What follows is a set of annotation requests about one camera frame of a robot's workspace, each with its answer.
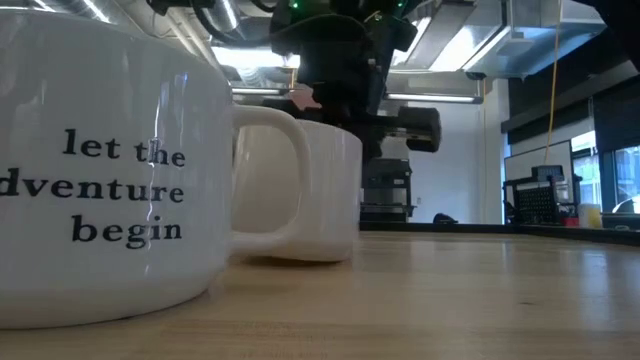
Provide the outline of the black perforated rack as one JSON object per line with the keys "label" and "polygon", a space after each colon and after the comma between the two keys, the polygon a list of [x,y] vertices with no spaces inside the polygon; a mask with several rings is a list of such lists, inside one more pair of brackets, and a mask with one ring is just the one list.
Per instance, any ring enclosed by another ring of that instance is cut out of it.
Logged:
{"label": "black perforated rack", "polygon": [[505,223],[563,226],[562,217],[578,217],[581,180],[576,174],[566,178],[561,165],[540,165],[529,177],[504,181]]}

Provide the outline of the white mug with pink inside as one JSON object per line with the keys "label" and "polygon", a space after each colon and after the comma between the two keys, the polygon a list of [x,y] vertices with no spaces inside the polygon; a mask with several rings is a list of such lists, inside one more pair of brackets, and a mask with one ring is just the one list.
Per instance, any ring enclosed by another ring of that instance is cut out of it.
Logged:
{"label": "white mug with pink inside", "polygon": [[[301,231],[267,256],[343,261],[358,238],[362,143],[353,134],[302,120],[311,150],[311,205]],[[298,163],[289,138],[269,126],[244,127],[236,143],[232,228],[265,235],[286,225],[299,199]]]}

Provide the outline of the white lettered mug green inside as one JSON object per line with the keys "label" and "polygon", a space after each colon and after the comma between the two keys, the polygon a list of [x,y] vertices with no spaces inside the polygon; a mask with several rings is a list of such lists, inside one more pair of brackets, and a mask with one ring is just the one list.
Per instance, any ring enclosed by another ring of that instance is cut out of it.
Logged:
{"label": "white lettered mug green inside", "polygon": [[[297,213],[271,233],[232,228],[232,140],[252,125],[297,155]],[[0,329],[188,301],[231,253],[292,238],[310,190],[300,123],[236,104],[218,64],[96,20],[0,11]]]}

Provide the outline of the black metal table frame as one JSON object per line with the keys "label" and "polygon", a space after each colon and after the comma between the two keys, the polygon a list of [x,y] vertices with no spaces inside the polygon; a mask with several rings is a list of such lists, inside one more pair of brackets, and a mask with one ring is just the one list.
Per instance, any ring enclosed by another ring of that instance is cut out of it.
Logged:
{"label": "black metal table frame", "polygon": [[361,231],[374,232],[531,235],[640,248],[640,231],[534,225],[431,224],[400,222],[361,222],[359,228]]}

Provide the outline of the silver ceiling duct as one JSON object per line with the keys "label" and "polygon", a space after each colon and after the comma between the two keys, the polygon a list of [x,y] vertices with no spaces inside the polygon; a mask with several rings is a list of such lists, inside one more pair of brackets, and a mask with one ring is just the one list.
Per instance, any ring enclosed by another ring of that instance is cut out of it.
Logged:
{"label": "silver ceiling duct", "polygon": [[500,26],[462,70],[496,78],[525,78],[605,29],[595,9],[575,0],[502,0]]}

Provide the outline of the ceiling light strip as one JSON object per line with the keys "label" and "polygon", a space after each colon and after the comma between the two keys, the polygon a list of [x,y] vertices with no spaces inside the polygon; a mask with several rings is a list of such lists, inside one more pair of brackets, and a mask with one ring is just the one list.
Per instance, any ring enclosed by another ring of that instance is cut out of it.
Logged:
{"label": "ceiling light strip", "polygon": [[463,103],[463,104],[474,104],[479,101],[477,97],[471,97],[471,96],[409,94],[409,93],[387,93],[384,96],[384,99],[388,101]]}

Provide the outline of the white and yellow container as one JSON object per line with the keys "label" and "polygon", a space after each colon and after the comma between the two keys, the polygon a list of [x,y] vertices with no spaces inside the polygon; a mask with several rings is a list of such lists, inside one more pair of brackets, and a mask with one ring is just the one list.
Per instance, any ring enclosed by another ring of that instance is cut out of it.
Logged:
{"label": "white and yellow container", "polygon": [[579,204],[577,211],[581,228],[600,229],[603,227],[599,204]]}

